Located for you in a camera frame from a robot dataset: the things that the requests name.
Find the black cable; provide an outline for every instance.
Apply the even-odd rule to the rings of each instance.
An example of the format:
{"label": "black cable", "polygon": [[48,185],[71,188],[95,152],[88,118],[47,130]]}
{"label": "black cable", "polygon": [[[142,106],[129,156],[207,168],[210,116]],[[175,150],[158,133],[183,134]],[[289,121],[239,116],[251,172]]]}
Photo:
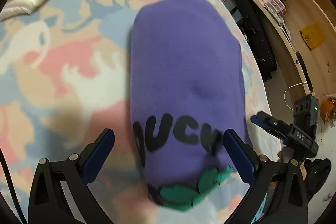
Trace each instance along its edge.
{"label": "black cable", "polygon": [[1,148],[0,148],[0,163],[1,163],[1,166],[2,166],[2,169],[3,169],[3,172],[5,174],[5,177],[6,177],[9,192],[10,192],[10,195],[13,199],[13,203],[14,203],[15,209],[17,211],[17,214],[19,215],[22,224],[28,224],[27,220],[26,220],[26,218],[25,218],[25,216],[22,212],[22,209],[20,207],[19,200],[17,199],[16,193],[15,193],[15,188],[14,188],[13,181],[12,181],[12,178],[11,178],[11,174],[9,172],[9,169],[8,169],[5,157],[4,157],[4,155],[1,151]]}

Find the orange object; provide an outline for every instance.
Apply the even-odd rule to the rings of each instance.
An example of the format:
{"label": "orange object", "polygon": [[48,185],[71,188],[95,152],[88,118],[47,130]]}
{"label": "orange object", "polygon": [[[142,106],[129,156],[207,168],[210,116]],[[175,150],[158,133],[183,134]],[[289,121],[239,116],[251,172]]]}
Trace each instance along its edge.
{"label": "orange object", "polygon": [[321,104],[320,116],[325,124],[334,117],[335,100],[327,100]]}

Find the patterned bed sheet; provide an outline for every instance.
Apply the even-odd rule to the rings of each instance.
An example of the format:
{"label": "patterned bed sheet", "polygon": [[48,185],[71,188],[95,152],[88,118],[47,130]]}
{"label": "patterned bed sheet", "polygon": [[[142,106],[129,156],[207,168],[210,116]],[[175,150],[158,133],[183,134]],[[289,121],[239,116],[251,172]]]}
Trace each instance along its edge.
{"label": "patterned bed sheet", "polygon": [[[138,10],[154,1],[49,0],[32,15],[0,23],[0,145],[25,214],[39,159],[79,153],[104,128],[114,130],[115,147],[89,187],[114,223],[224,223],[246,193],[233,173],[185,213],[147,198],[129,122],[129,39]],[[241,44],[254,149],[275,159],[278,140],[249,121],[270,112],[253,54],[221,1],[208,1]],[[1,171],[0,190],[13,208]]]}

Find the bed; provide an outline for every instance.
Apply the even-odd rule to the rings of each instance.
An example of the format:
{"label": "bed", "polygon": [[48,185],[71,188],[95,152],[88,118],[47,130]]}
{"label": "bed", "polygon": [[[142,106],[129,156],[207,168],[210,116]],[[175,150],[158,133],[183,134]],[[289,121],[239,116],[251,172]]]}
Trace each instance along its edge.
{"label": "bed", "polygon": [[[25,214],[39,159],[80,153],[104,128],[114,130],[115,146],[89,187],[114,223],[224,223],[248,190],[232,173],[187,212],[148,200],[129,121],[129,41],[137,12],[155,1],[48,0],[31,15],[0,23],[0,144]],[[221,1],[208,1],[241,45],[254,149],[276,160],[279,141],[249,121],[260,110],[270,113],[253,54]],[[3,173],[0,190],[13,208]]]}

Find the black letter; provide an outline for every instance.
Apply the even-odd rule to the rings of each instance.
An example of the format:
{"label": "black letter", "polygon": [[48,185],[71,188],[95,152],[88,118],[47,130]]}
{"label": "black letter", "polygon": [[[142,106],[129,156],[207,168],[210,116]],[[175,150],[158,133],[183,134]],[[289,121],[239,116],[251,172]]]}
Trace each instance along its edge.
{"label": "black letter", "polygon": [[145,129],[145,143],[148,151],[153,152],[162,147],[168,140],[169,131],[173,124],[173,117],[169,114],[164,114],[161,119],[159,133],[156,137],[153,136],[156,118],[151,116],[147,119]]}
{"label": "black letter", "polygon": [[198,123],[193,117],[190,116],[179,117],[174,127],[174,137],[182,143],[189,143],[189,144],[198,143],[198,136],[196,134],[189,136],[185,134],[187,126],[189,126],[191,129],[197,129]]}
{"label": "black letter", "polygon": [[145,144],[143,142],[143,131],[139,122],[135,122],[133,124],[133,131],[135,135],[135,143],[139,151],[140,161],[142,168],[145,168],[146,163],[146,152],[145,152]]}
{"label": "black letter", "polygon": [[211,126],[205,123],[202,126],[201,130],[201,144],[203,148],[211,152],[213,156],[216,155],[216,146],[218,143],[221,142],[222,133],[215,129],[213,132],[211,132]]}

